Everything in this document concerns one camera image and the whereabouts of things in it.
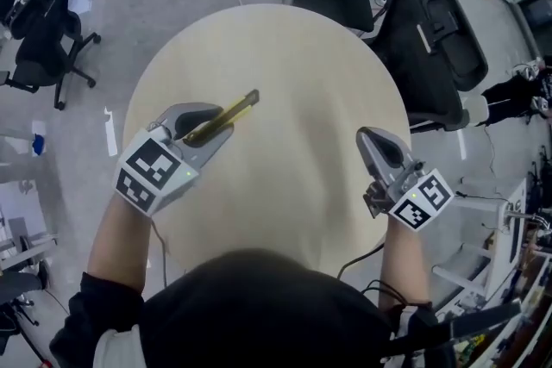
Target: shoe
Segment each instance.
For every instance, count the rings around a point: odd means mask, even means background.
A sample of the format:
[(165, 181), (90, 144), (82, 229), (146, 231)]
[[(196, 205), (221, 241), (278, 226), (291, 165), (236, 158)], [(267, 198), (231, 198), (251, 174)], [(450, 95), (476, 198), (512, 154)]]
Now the shoe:
[(45, 290), (48, 287), (49, 280), (49, 271), (45, 261), (41, 261), (38, 264), (38, 273), (36, 273), (36, 277), (40, 279), (42, 289)]

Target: table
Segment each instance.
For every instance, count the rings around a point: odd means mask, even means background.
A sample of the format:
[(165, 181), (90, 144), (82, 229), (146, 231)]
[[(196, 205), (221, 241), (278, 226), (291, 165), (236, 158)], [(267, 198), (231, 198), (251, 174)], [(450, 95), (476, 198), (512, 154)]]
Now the table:
[[(472, 185), (476, 189), (489, 190), (489, 192), (487, 192), (489, 195), (486, 195), (486, 197), (501, 198), (501, 196), (496, 195), (494, 191), (502, 184), (501, 181), (463, 178), (461, 182), (466, 185)], [(513, 219), (505, 217), (505, 211), (512, 210), (521, 213), (525, 212), (527, 183), (525, 178), (523, 178), (522, 180), (518, 180), (513, 187), (509, 187), (510, 191), (508, 193), (505, 191), (501, 192), (501, 195), (504, 195), (504, 199), (507, 201), (503, 201), (502, 199), (457, 197), (451, 203), (451, 205), (464, 209), (478, 210), (486, 212), (487, 214), (492, 213), (493, 219), (489, 222), (485, 221), (485, 224), (489, 228), (496, 228), (494, 231), (494, 244), (492, 250), (486, 250), (480, 246), (474, 246), (468, 243), (462, 244), (462, 250), (477, 253), (480, 256), (490, 259), (490, 267), (487, 272), (486, 280), (483, 283), (475, 283), (451, 271), (445, 270), (439, 265), (433, 267), (433, 272), (437, 276), (474, 291), (484, 296), (486, 300), (492, 297), (511, 271), (516, 268), (521, 254), (521, 246), (524, 243), (524, 220), (520, 218)]]
[(187, 270), (236, 248), (262, 247), (334, 274), (385, 234), (362, 194), (372, 182), (355, 145), (362, 126), (410, 145), (405, 107), (384, 65), (353, 33), (306, 9), (248, 5), (205, 17), (151, 61), (130, 101), (127, 146), (175, 103), (260, 102), (154, 220)]

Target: black sleeve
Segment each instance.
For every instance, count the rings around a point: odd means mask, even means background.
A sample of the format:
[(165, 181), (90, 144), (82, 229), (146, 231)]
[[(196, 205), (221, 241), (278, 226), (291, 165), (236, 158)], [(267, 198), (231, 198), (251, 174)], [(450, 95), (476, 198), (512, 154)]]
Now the black sleeve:
[[(403, 305), (395, 306), (389, 312), (393, 331), (396, 333), (399, 329), (400, 317), (405, 307)], [(438, 320), (435, 316), (431, 303), (417, 305), (416, 313), (408, 321), (408, 334), (423, 335), (428, 327), (436, 325)], [(455, 368), (456, 356), (452, 345), (440, 346), (424, 351), (424, 360), (426, 368)], [(412, 366), (409, 358), (406, 358), (403, 368)]]
[(121, 284), (83, 273), (80, 292), (69, 300), (69, 316), (50, 343), (61, 368), (92, 367), (99, 338), (109, 329), (128, 331), (138, 322), (144, 301)]

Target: gray floor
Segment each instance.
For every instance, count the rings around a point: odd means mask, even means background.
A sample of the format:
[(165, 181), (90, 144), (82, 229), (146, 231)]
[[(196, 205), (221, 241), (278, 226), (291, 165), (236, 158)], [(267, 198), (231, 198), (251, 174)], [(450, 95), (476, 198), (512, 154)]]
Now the gray floor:
[[(474, 32), (479, 38), (489, 64), (489, 74), (477, 89), (507, 79), (505, 70), (527, 60), (529, 54), (509, 10), (499, 0), (460, 0)], [(244, 3), (279, 3), (280, 0), (243, 0)], [(11, 145), (0, 140), (0, 159), (11, 165), (0, 166), (0, 183), (34, 180), (44, 222), (60, 235), (60, 245), (51, 257), (52, 292), (65, 305), (78, 290), (81, 272), (94, 234), (110, 198), (110, 180), (116, 157), (109, 157), (105, 122), (113, 115), (116, 141), (120, 146), (122, 125), (132, 92), (151, 58), (182, 28), (201, 17), (236, 5), (236, 0), (73, 0), (77, 3), (84, 30), (103, 36), (100, 46), (90, 47), (80, 56), (82, 69), (97, 79), (89, 90), (80, 78), (67, 85), (67, 107), (53, 109), (53, 88), (30, 95), (7, 87), (0, 88), (0, 125), (31, 129), (35, 122), (45, 122), (47, 152), (29, 159), (17, 155)], [(9, 65), (15, 49), (4, 48), (0, 58)], [(466, 175), (492, 177), (492, 166), (500, 178), (522, 178), (536, 157), (538, 147), (548, 145), (549, 129), (543, 121), (529, 126), (521, 120), (507, 121), (489, 128), (495, 154), (482, 128), (463, 130), (466, 159), (461, 159), (457, 134), (428, 133), (413, 136), (416, 155), (429, 159), (454, 188)], [(474, 219), (465, 219), (454, 209), (423, 231), (428, 265), (450, 259), (463, 240), (482, 242), (488, 231)], [(160, 249), (155, 242), (150, 252), (145, 296), (161, 287)], [(455, 257), (459, 271), (468, 274), (476, 262), (470, 257)], [(345, 279), (363, 285), (378, 274), (380, 256), (358, 265)], [(169, 280), (179, 276), (179, 269), (169, 259)], [(442, 300), (454, 286), (432, 278), (432, 297)], [(47, 343), (60, 328), (64, 313), (44, 293), (35, 293), (34, 317), (41, 322), (29, 332), (47, 353)], [(36, 366), (27, 347), (17, 338), (9, 343), (0, 366)]]

